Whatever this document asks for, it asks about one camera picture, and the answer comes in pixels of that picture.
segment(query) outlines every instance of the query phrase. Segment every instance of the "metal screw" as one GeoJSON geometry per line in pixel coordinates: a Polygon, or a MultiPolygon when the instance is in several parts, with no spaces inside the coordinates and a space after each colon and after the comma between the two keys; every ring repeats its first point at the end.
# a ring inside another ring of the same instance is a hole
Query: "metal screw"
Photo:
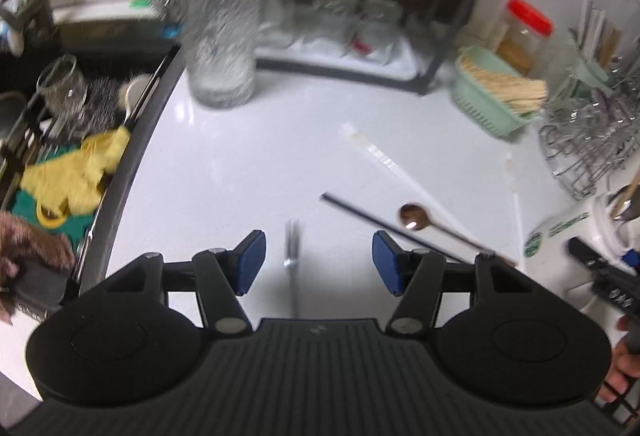
{"type": "Polygon", "coordinates": [[[391,329],[396,333],[411,335],[422,331],[423,324],[418,319],[400,317],[391,323],[391,329]]]}
{"type": "Polygon", "coordinates": [[[216,330],[225,335],[235,335],[246,329],[246,322],[237,317],[225,317],[216,322],[216,330]]]}

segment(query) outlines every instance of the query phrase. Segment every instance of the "green label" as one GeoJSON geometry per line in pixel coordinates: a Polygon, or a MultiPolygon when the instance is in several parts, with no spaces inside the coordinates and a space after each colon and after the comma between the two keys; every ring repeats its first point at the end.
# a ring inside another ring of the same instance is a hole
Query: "green label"
{"type": "Polygon", "coordinates": [[[589,217],[589,213],[583,212],[579,216],[575,216],[574,218],[571,218],[568,221],[560,222],[557,225],[552,226],[549,229],[549,237],[552,238],[553,236],[557,236],[560,232],[568,229],[572,225],[575,225],[575,223],[585,220],[588,217],[589,217]]]}
{"type": "Polygon", "coordinates": [[[524,257],[532,257],[540,250],[542,244],[542,234],[540,232],[534,232],[524,245],[524,257]]]}

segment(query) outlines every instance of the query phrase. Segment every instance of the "white cup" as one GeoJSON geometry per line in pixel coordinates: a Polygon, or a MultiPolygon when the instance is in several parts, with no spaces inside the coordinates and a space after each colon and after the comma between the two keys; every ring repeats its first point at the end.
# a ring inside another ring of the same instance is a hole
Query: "white cup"
{"type": "Polygon", "coordinates": [[[569,239],[580,238],[610,264],[635,273],[620,261],[634,244],[633,231],[609,217],[611,197],[601,194],[577,202],[535,228],[525,244],[527,275],[578,309],[594,297],[592,279],[591,272],[569,255],[569,239]]]}

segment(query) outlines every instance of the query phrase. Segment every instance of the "kitchen sink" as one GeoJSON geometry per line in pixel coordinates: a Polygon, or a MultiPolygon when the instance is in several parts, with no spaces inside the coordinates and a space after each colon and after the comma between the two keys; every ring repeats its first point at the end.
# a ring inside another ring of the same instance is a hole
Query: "kitchen sink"
{"type": "Polygon", "coordinates": [[[173,46],[153,20],[62,24],[57,40],[45,47],[27,48],[20,58],[0,53],[0,93],[18,91],[29,99],[42,69],[63,53],[76,55],[88,78],[125,79],[132,73],[154,73],[173,46]]]}
{"type": "Polygon", "coordinates": [[[55,148],[52,147],[55,141],[48,132],[40,129],[40,124],[49,115],[43,99],[35,95],[35,87],[42,69],[62,54],[76,55],[80,70],[88,80],[108,76],[125,81],[142,73],[153,74],[153,78],[132,116],[124,123],[131,133],[129,145],[117,171],[107,182],[94,223],[76,254],[73,272],[56,272],[39,261],[22,262],[21,274],[13,286],[16,305],[39,320],[77,296],[81,289],[88,289],[104,278],[133,177],[162,108],[184,67],[181,56],[175,59],[177,45],[162,35],[162,24],[153,20],[65,24],[60,26],[56,41],[46,47],[27,49],[18,59],[8,53],[0,54],[0,93],[20,92],[28,101],[9,137],[0,142],[0,203],[3,210],[10,210],[13,205],[24,166],[38,161],[44,152],[55,148]],[[83,281],[85,273],[89,277],[83,281]]]}

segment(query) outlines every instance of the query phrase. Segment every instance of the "drinking glass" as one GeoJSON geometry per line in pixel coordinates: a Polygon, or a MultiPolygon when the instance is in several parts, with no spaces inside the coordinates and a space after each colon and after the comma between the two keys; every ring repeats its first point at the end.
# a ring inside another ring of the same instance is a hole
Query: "drinking glass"
{"type": "Polygon", "coordinates": [[[314,0],[305,46],[342,57],[353,39],[353,23],[360,0],[314,0]]]}
{"type": "Polygon", "coordinates": [[[296,0],[262,0],[258,43],[276,48],[288,48],[296,39],[296,0]]]}
{"type": "Polygon", "coordinates": [[[254,92],[261,0],[180,0],[182,50],[193,97],[212,108],[244,104],[254,92]]]}
{"type": "Polygon", "coordinates": [[[86,100],[87,84],[75,55],[63,55],[40,73],[36,90],[55,117],[69,117],[80,111],[86,100]]]}
{"type": "Polygon", "coordinates": [[[376,64],[389,64],[399,38],[402,7],[393,0],[366,0],[353,41],[353,50],[376,64]]]}

